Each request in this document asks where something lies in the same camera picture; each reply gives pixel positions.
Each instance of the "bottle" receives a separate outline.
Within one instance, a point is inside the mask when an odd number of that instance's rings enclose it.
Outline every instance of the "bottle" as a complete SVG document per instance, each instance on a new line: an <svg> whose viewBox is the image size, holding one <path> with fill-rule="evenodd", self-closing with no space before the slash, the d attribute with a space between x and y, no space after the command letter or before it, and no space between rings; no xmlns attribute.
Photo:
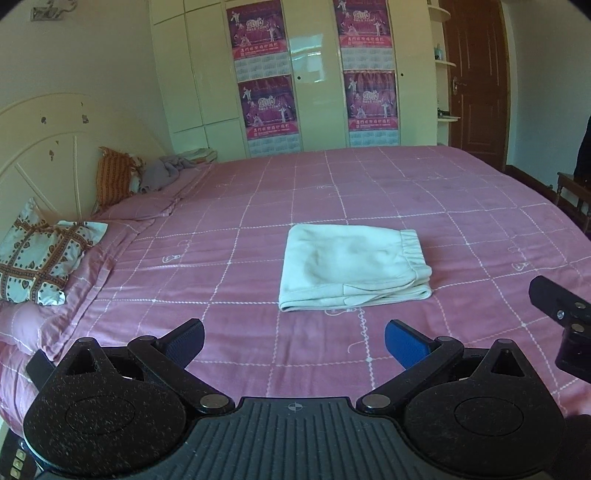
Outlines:
<svg viewBox="0 0 591 480"><path fill-rule="evenodd" d="M441 49L441 44L437 44L435 48L435 60L443 60L443 50Z"/></svg>

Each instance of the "orange striped pillow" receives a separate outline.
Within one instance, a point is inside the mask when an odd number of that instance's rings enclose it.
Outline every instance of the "orange striped pillow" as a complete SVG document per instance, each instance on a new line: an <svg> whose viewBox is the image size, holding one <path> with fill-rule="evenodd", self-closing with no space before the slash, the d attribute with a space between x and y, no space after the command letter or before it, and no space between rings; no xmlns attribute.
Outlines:
<svg viewBox="0 0 591 480"><path fill-rule="evenodd" d="M99 160L96 172L96 200L99 211L102 212L133 195L129 191L129 181L136 167L128 154L107 147L100 149L103 157Z"/></svg>

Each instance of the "round metal screw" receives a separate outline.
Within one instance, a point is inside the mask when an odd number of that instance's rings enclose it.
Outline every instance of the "round metal screw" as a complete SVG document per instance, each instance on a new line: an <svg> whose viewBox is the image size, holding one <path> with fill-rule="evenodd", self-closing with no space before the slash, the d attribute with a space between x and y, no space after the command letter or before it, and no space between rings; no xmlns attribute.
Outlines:
<svg viewBox="0 0 591 480"><path fill-rule="evenodd" d="M205 408L224 408L226 405L230 403L230 399L225 395L213 393L202 397L200 403L202 407Z"/></svg>
<svg viewBox="0 0 591 480"><path fill-rule="evenodd" d="M386 395L366 395L361 401L367 408L385 408L390 405L390 399Z"/></svg>

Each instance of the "crumpled gray blanket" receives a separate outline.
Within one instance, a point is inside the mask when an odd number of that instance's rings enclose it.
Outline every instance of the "crumpled gray blanket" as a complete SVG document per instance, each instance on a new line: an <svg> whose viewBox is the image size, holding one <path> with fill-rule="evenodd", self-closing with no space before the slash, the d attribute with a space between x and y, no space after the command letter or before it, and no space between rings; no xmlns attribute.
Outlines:
<svg viewBox="0 0 591 480"><path fill-rule="evenodd" d="M181 170L195 166L195 163L178 155L160 157L144 170L139 190L141 193L156 192L174 182L180 175Z"/></svg>

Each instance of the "patterned pillowcase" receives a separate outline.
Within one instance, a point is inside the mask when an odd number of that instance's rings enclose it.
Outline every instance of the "patterned pillowcase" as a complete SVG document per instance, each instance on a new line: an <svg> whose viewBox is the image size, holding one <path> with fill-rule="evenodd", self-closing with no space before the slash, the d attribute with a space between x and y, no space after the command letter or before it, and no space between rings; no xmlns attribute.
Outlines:
<svg viewBox="0 0 591 480"><path fill-rule="evenodd" d="M102 212L121 200L131 197L132 177L138 171L136 160L127 153L107 147L100 148L103 157L96 172L96 200Z"/></svg>
<svg viewBox="0 0 591 480"><path fill-rule="evenodd" d="M49 226L30 199L0 244L0 300L64 304L68 275L106 229L94 222Z"/></svg>

